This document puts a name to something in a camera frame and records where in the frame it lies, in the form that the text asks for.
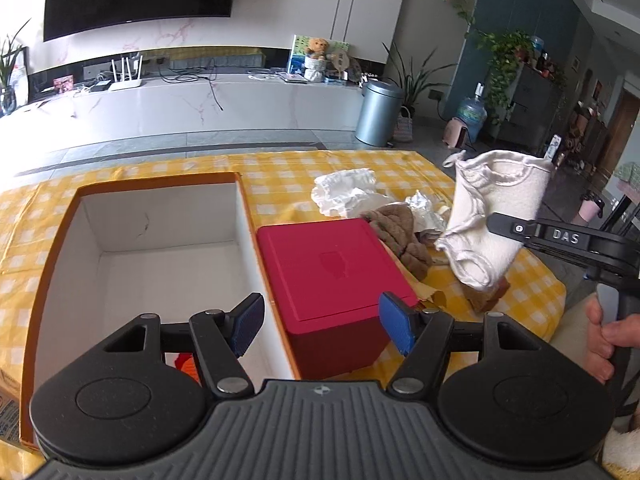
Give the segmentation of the person's right hand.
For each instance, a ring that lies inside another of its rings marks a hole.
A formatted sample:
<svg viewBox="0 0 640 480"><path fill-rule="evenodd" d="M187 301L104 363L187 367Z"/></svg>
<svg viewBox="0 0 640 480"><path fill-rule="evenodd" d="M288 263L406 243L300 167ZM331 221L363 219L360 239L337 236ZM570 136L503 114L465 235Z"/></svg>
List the person's right hand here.
<svg viewBox="0 0 640 480"><path fill-rule="evenodd" d="M604 384L615 372L615 366L610 362L614 351L640 346L639 315L629 315L623 321L603 325L603 310L595 294L587 298L585 314L588 320L585 369Z"/></svg>

